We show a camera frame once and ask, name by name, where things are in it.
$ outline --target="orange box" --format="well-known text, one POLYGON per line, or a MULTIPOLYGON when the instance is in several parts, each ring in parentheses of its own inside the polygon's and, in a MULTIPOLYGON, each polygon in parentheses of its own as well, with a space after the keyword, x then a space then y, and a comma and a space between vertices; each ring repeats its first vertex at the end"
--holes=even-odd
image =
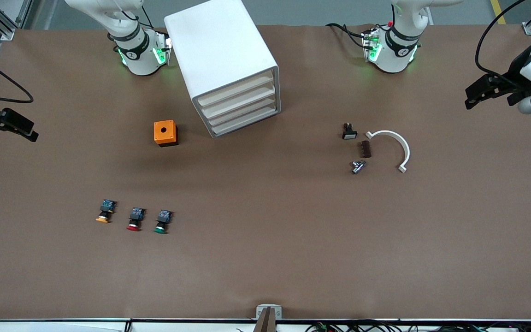
POLYGON ((154 123, 154 141, 160 147, 178 145, 177 126, 173 120, 158 121, 154 123))

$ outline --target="gray bracket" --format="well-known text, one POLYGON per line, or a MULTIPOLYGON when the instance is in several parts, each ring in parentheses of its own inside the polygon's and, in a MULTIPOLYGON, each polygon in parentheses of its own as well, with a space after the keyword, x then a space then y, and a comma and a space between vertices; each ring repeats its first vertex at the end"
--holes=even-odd
POLYGON ((267 309, 268 307, 271 307, 271 309, 274 311, 274 317, 276 320, 282 319, 282 306, 278 304, 260 304, 255 309, 255 319, 259 319, 261 311, 264 309, 267 309))
POLYGON ((531 27, 528 27, 527 23, 522 22, 522 28, 524 29, 525 35, 531 36, 531 27))

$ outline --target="yellow floor tape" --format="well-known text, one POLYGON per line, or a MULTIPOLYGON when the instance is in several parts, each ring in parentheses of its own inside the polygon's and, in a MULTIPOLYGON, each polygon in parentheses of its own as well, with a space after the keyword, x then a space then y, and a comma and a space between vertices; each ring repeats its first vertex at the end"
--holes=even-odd
MULTIPOLYGON (((501 13, 501 5, 499 4, 499 0, 491 0, 491 6, 493 6, 493 11, 495 12, 495 17, 501 13)), ((497 23, 499 24, 505 24, 505 17, 501 16, 497 20, 497 23)))

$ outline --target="silver metal fitting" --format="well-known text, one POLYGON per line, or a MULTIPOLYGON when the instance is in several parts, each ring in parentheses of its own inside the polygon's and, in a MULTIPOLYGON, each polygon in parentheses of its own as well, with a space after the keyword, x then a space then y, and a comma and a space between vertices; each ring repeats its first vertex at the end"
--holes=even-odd
POLYGON ((358 174, 366 166, 366 162, 364 160, 352 161, 352 166, 354 167, 352 174, 358 174))

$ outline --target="brown table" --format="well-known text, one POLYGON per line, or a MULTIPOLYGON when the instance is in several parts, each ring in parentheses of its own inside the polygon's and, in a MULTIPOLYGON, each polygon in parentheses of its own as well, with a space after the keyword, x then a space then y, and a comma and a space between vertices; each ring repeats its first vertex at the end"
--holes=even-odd
MULTIPOLYGON (((12 107, 40 138, 0 134, 0 318, 245 317, 274 302, 289 318, 531 319, 531 116, 504 99, 464 109, 483 30, 429 27, 406 72, 385 74, 330 28, 260 27, 283 111, 221 139, 176 61, 137 77, 105 31, 16 32, 0 68, 34 94, 12 107), (153 142, 164 119, 181 145, 153 142), (341 140, 344 122, 358 140, 341 140), (405 174, 385 136, 351 174, 367 130, 409 141, 405 174), (105 198, 119 202, 107 225, 105 198), (152 231, 163 208, 168 235, 152 231)), ((504 71, 530 42, 497 26, 483 63, 504 71)), ((0 95, 21 92, 0 77, 0 95)))

